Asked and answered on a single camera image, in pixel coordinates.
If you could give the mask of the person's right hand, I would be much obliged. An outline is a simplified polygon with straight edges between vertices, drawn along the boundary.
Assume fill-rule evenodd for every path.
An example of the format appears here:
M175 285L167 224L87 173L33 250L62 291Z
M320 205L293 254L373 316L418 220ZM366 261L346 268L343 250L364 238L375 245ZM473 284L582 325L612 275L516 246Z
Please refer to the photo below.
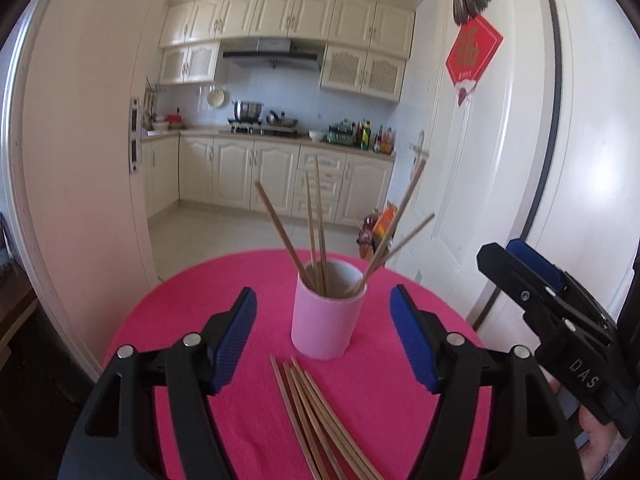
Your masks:
M577 414L579 428L585 434L579 441L578 457L585 479L638 479L639 478L639 431L624 439L615 425L602 425L561 384L551 376L549 386L556 395L563 413Z

